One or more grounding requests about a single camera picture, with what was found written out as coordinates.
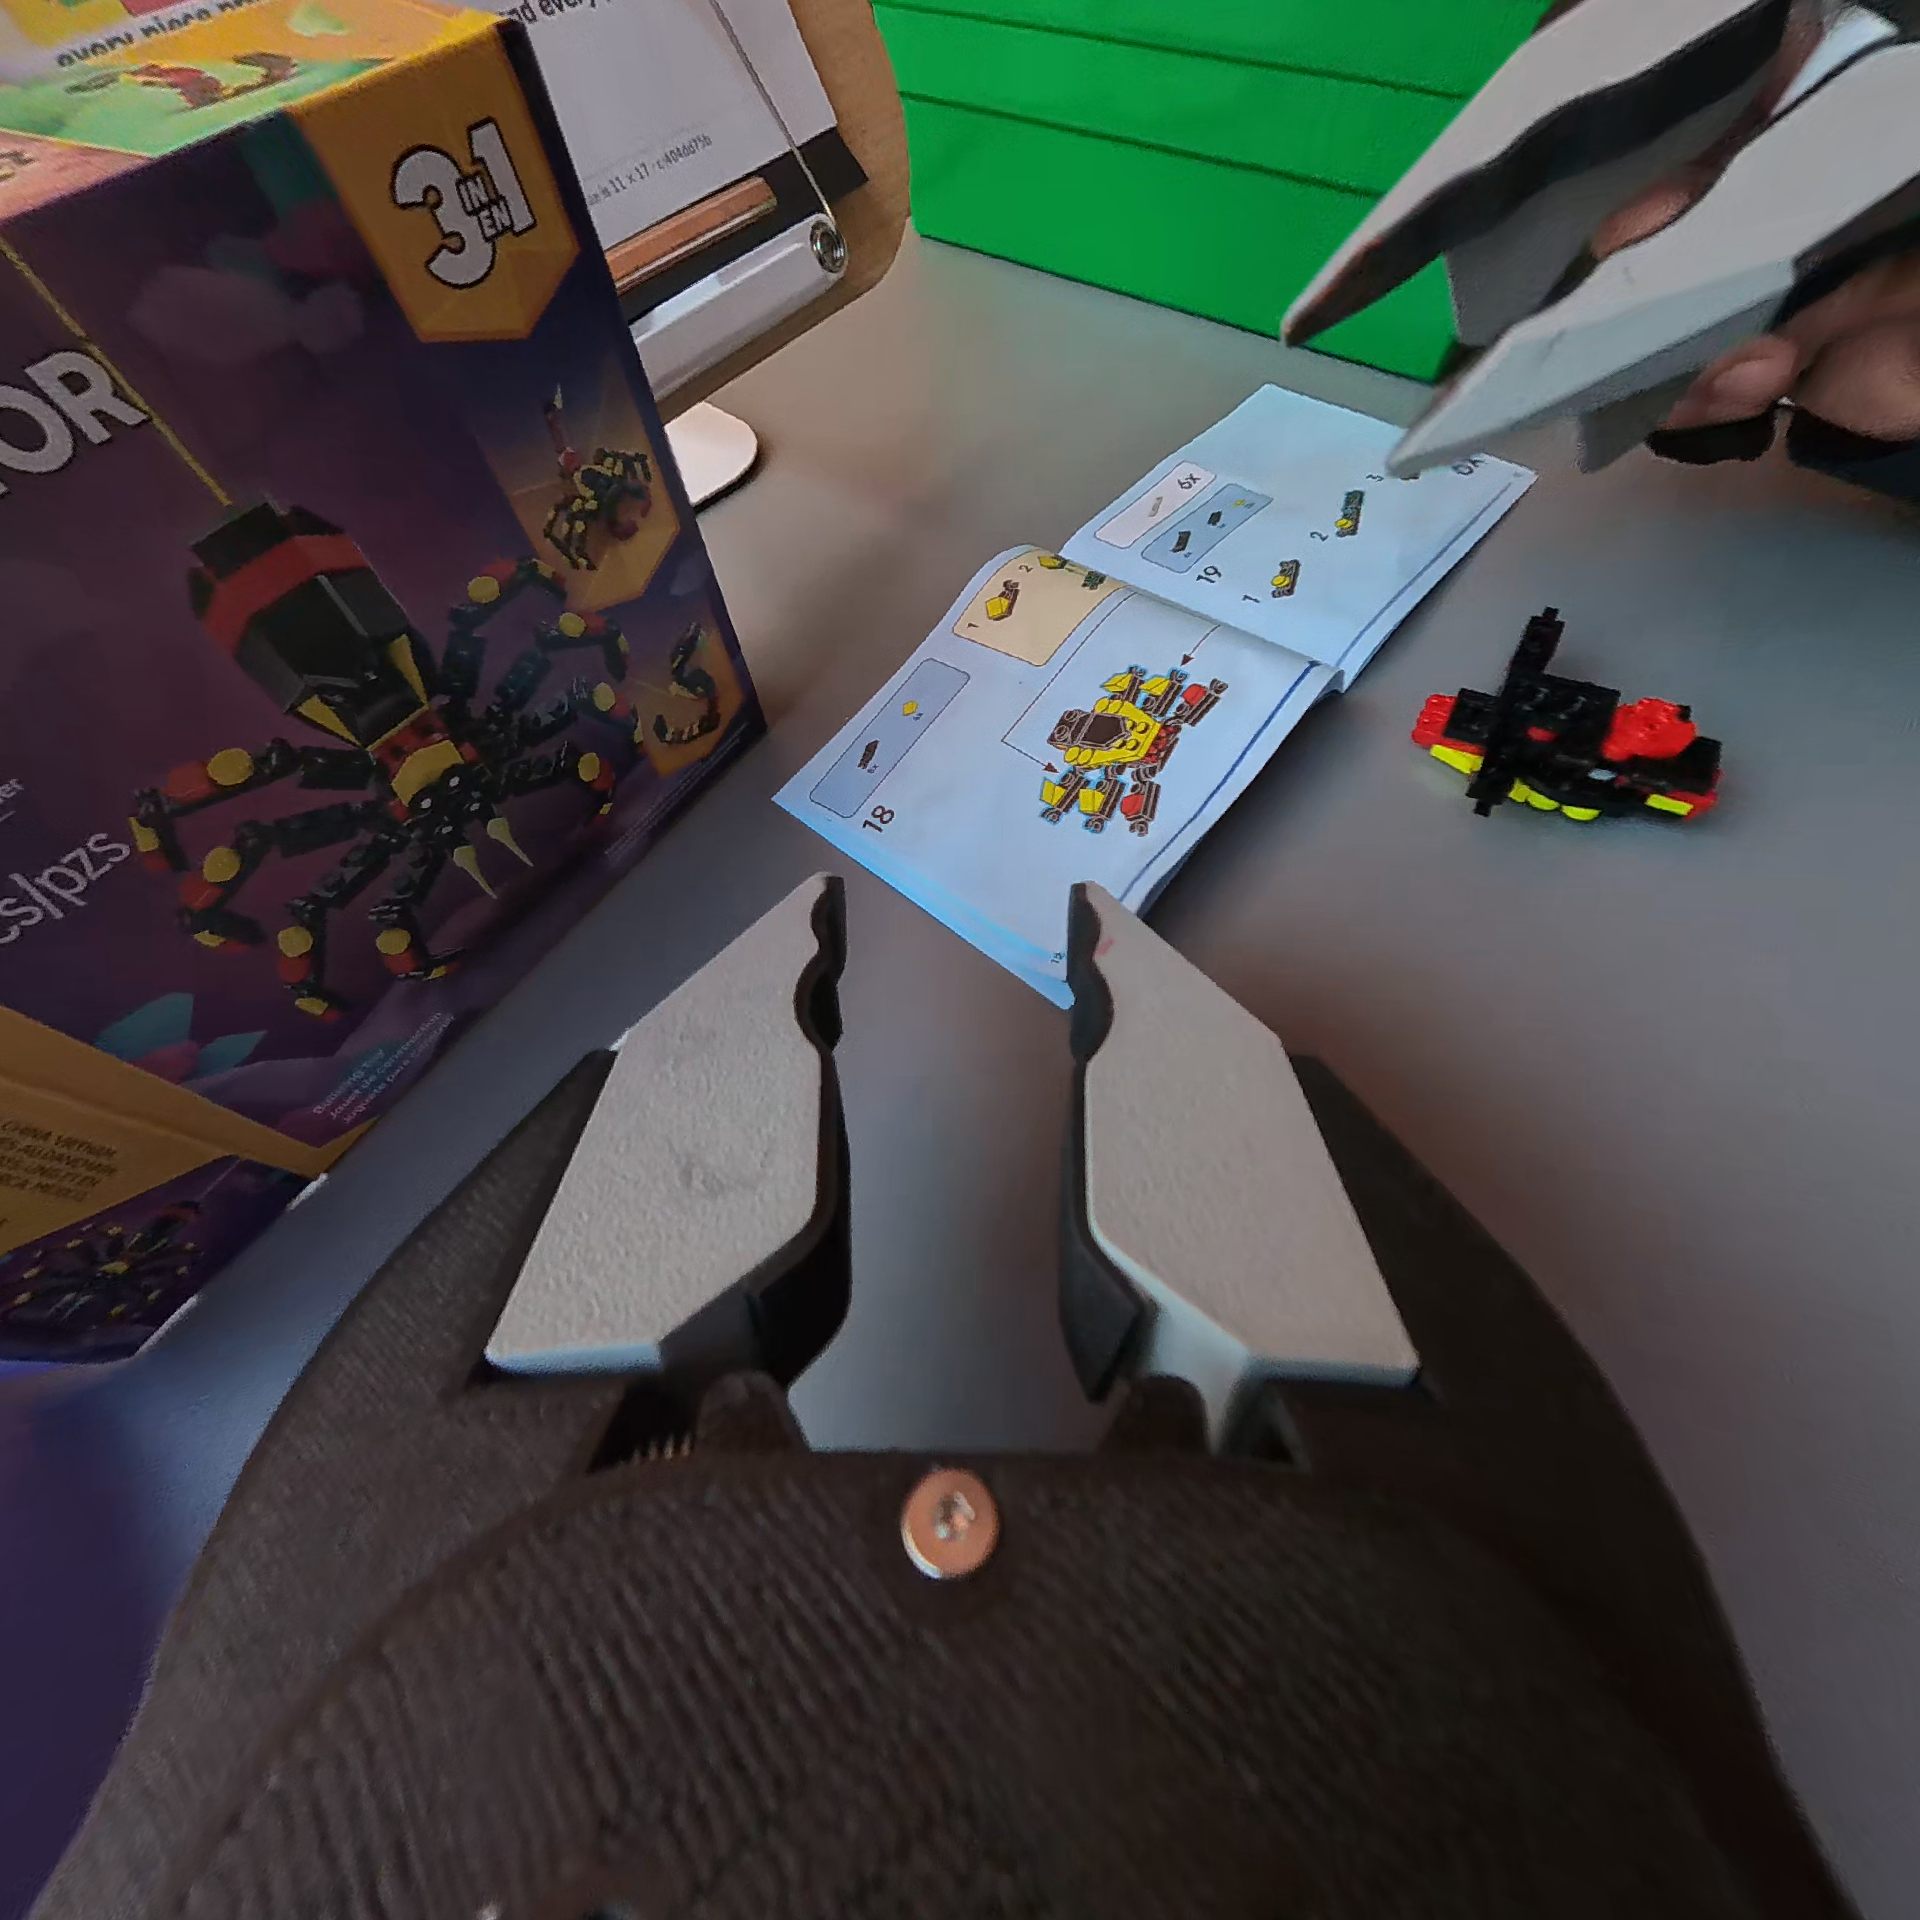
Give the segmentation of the black red yellow lego model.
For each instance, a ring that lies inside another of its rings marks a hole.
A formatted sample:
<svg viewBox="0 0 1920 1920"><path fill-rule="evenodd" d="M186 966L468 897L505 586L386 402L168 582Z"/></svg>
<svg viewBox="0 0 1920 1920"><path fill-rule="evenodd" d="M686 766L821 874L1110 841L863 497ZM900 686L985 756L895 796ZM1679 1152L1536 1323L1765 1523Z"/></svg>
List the black red yellow lego model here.
<svg viewBox="0 0 1920 1920"><path fill-rule="evenodd" d="M1468 778L1481 818L1509 801L1572 822L1711 811L1721 742L1697 732L1684 705L1625 701L1616 688L1554 675L1562 630L1558 611L1543 609L1500 688L1430 694L1409 740Z"/></svg>

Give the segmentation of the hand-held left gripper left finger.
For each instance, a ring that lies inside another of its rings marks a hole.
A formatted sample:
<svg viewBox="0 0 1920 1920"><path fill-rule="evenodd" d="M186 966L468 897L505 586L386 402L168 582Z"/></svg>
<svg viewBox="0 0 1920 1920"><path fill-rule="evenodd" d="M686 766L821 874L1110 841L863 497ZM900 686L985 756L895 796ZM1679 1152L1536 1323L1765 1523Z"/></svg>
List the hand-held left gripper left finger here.
<svg viewBox="0 0 1920 1920"><path fill-rule="evenodd" d="M807 877L612 1049L486 1342L512 1376L793 1386L849 1302L846 884Z"/></svg>

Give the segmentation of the blue lego instruction booklet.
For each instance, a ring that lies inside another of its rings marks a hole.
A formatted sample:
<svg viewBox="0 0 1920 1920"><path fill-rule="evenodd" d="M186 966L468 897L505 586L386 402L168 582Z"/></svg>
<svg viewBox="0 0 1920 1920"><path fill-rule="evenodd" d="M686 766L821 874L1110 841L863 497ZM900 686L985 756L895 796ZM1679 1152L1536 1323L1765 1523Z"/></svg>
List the blue lego instruction booklet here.
<svg viewBox="0 0 1920 1920"><path fill-rule="evenodd" d="M1310 709L1532 488L1261 386L1056 548L986 563L775 803L1068 1005L1069 889L1143 914Z"/></svg>

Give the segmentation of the green board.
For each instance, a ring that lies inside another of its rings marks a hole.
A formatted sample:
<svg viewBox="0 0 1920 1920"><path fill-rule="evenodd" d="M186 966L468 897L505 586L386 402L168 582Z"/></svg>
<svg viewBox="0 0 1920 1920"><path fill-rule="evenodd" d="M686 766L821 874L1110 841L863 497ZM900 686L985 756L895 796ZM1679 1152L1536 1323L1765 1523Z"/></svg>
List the green board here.
<svg viewBox="0 0 1920 1920"><path fill-rule="evenodd" d="M921 237L1274 337L1546 5L873 11Z"/></svg>

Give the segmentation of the purple lego set box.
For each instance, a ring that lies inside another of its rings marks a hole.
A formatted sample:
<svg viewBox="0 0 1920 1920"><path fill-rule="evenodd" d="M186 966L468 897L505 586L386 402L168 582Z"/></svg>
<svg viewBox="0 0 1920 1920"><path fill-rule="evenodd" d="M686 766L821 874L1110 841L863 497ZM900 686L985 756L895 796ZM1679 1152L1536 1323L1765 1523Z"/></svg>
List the purple lego set box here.
<svg viewBox="0 0 1920 1920"><path fill-rule="evenodd" d="M4 1371L125 1361L759 732L528 30L4 22Z"/></svg>

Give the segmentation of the person's right hand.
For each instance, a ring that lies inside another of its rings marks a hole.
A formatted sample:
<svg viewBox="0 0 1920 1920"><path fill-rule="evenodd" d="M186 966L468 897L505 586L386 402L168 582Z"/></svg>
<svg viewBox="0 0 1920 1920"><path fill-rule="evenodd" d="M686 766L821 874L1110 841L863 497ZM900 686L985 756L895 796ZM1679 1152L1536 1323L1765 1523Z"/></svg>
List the person's right hand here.
<svg viewBox="0 0 1920 1920"><path fill-rule="evenodd" d="M1711 361L1661 428L1735 424L1781 401L1870 441L1914 440L1914 249L1862 266L1775 332Z"/></svg>

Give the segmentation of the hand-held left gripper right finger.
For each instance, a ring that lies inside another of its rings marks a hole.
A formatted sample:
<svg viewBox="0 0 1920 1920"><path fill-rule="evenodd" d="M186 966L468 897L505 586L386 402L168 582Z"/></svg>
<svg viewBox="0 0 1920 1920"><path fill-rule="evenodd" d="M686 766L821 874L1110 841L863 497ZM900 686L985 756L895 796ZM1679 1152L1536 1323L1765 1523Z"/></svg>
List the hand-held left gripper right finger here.
<svg viewBox="0 0 1920 1920"><path fill-rule="evenodd" d="M1277 1036L1095 882L1071 888L1061 1320L1090 1401L1186 1381L1210 1450L1274 1381L1421 1361Z"/></svg>

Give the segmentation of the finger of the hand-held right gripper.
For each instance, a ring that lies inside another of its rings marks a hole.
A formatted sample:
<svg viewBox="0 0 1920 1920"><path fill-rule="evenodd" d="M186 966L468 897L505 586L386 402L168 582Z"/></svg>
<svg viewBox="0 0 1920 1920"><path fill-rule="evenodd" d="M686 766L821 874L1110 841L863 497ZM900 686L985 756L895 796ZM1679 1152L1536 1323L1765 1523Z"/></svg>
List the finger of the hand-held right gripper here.
<svg viewBox="0 0 1920 1920"><path fill-rule="evenodd" d="M1487 378L1606 378L1562 278L1600 226L1705 161L1778 54L1775 5L1572 5L1522 42L1338 244L1282 322L1308 345L1440 259Z"/></svg>
<svg viewBox="0 0 1920 1920"><path fill-rule="evenodd" d="M1424 474L1568 417L1583 470L1621 460L1711 361L1909 244L1914 179L1918 61L1836 68L1687 212L1606 256L1471 361L1385 466Z"/></svg>

